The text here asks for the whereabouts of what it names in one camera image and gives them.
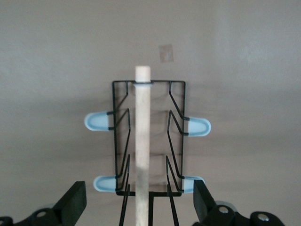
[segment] gray wall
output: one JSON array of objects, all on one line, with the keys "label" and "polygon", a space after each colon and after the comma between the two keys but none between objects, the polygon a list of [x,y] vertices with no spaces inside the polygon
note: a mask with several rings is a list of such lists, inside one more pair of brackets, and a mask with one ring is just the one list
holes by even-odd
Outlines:
[{"label": "gray wall", "polygon": [[[211,121],[187,139],[185,172],[246,217],[298,225],[300,42],[299,0],[1,0],[0,216],[19,221],[85,180],[77,225],[118,223],[122,199],[92,186],[113,174],[112,134],[83,118],[111,110],[112,80],[149,65],[152,79],[187,81],[187,114]],[[173,62],[160,62],[165,44]],[[176,202],[181,225],[197,220],[192,195]],[[155,225],[171,224],[168,200],[155,205]]]}]

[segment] wooden dowel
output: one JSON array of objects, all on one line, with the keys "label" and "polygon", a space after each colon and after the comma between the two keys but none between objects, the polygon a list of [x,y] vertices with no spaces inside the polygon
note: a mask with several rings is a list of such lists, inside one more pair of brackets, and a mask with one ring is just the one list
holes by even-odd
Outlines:
[{"label": "wooden dowel", "polygon": [[[151,69],[137,66],[136,82],[150,82]],[[147,226],[149,215],[149,167],[150,167],[150,85],[135,84],[135,150],[136,150],[136,226]]]}]

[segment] light blue rubber cap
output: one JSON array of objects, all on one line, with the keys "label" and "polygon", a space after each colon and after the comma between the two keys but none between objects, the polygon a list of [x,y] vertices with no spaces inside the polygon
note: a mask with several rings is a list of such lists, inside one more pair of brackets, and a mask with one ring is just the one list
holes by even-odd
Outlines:
[{"label": "light blue rubber cap", "polygon": [[205,180],[202,177],[196,176],[184,176],[184,193],[193,193],[193,184],[194,180],[202,180],[205,183]]},{"label": "light blue rubber cap", "polygon": [[107,112],[89,113],[85,116],[85,126],[91,131],[109,131]]},{"label": "light blue rubber cap", "polygon": [[211,130],[211,124],[207,119],[190,118],[188,121],[188,136],[203,137],[208,135]]},{"label": "light blue rubber cap", "polygon": [[93,186],[99,192],[115,192],[116,178],[115,176],[98,176],[94,179]]}]

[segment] wooden rod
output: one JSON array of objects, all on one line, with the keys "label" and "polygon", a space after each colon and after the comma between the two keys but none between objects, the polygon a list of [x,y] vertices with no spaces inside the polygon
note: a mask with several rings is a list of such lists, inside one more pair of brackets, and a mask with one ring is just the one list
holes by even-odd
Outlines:
[{"label": "wooden rod", "polygon": [[[150,82],[151,69],[148,66],[137,66],[136,82]],[[150,168],[150,117],[151,86],[135,84],[135,150],[136,150],[136,226],[148,225],[149,214],[149,168]]]}]

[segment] screw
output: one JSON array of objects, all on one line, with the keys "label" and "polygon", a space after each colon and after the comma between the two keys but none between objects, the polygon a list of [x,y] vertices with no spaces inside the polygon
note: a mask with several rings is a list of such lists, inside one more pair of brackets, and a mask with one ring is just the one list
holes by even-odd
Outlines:
[{"label": "screw", "polygon": [[262,221],[269,221],[269,217],[263,213],[258,214],[258,218]]},{"label": "screw", "polygon": [[221,212],[221,213],[229,213],[229,210],[224,207],[224,206],[221,206],[220,208],[218,208],[218,210]]}]

